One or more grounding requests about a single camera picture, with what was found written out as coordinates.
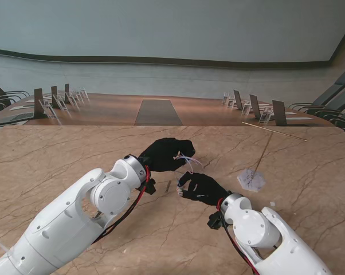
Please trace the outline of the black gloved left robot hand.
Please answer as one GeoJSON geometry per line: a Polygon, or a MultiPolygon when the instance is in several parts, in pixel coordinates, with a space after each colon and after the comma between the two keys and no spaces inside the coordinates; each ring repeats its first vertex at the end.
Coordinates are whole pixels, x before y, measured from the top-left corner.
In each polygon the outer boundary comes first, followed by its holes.
{"type": "Polygon", "coordinates": [[[139,161],[147,165],[150,171],[175,171],[185,165],[184,159],[177,159],[183,155],[192,157],[195,148],[190,140],[178,140],[174,137],[164,137],[154,141],[138,157],[139,161]]]}

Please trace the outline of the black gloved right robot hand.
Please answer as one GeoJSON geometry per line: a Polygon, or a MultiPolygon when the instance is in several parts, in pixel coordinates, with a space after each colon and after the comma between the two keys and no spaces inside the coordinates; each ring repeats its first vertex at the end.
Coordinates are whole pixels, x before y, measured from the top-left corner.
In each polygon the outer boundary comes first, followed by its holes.
{"type": "Polygon", "coordinates": [[[212,177],[200,173],[186,172],[178,180],[177,187],[181,197],[210,206],[217,206],[230,194],[212,177]]]}

